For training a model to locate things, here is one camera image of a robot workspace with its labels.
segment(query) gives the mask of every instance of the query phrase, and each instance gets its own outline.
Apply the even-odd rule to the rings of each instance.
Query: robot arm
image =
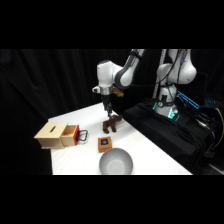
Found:
[[[120,90],[131,86],[145,50],[132,49],[124,67],[111,61],[102,61],[98,64],[99,86],[93,88],[93,92],[101,94],[104,109],[109,117],[112,114],[110,95],[113,84]],[[191,49],[170,49],[169,56],[173,64],[161,65],[157,71],[160,94],[154,109],[156,113],[173,119],[178,113],[175,106],[177,89],[174,84],[189,84],[195,79],[197,71],[191,63]]]
[[[93,88],[93,92],[101,94],[104,109],[108,112],[109,117],[112,114],[110,95],[112,94],[113,84],[120,90],[130,87],[144,53],[145,49],[132,49],[124,67],[111,61],[102,61],[98,64],[99,86]]]

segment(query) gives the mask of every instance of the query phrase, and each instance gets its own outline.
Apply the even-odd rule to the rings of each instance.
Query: brown block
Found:
[[[99,152],[106,152],[109,149],[112,149],[112,141],[110,137],[99,138],[98,139],[98,149]]]

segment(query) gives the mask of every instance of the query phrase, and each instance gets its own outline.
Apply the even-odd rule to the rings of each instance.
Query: white table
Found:
[[[51,150],[54,175],[100,175],[99,161],[103,154],[98,152],[98,138],[110,136],[113,148],[126,150],[132,157],[132,175],[191,175],[185,168],[145,138],[125,120],[117,123],[117,133],[102,131],[102,124],[108,120],[103,104],[49,119],[49,122],[69,122],[88,130],[86,144]]]

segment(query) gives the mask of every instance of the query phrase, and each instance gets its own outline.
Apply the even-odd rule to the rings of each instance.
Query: wooden drawer box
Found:
[[[42,149],[63,149],[78,144],[78,132],[79,125],[48,122],[34,138],[39,141]]]

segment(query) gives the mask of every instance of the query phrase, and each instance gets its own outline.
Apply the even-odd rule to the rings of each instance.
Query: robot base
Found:
[[[157,102],[154,105],[154,110],[157,114],[160,114],[164,117],[168,117],[173,119],[176,114],[178,114],[178,110],[176,109],[176,105],[173,104],[171,106],[165,105],[165,103],[172,103],[176,98],[177,89],[174,85],[171,87],[161,87],[160,89],[160,102]]]
[[[175,105],[161,108],[156,103],[153,109],[157,114],[160,114],[164,117],[168,117],[170,119],[173,119],[176,116],[176,114],[178,114],[178,110],[176,109]]]

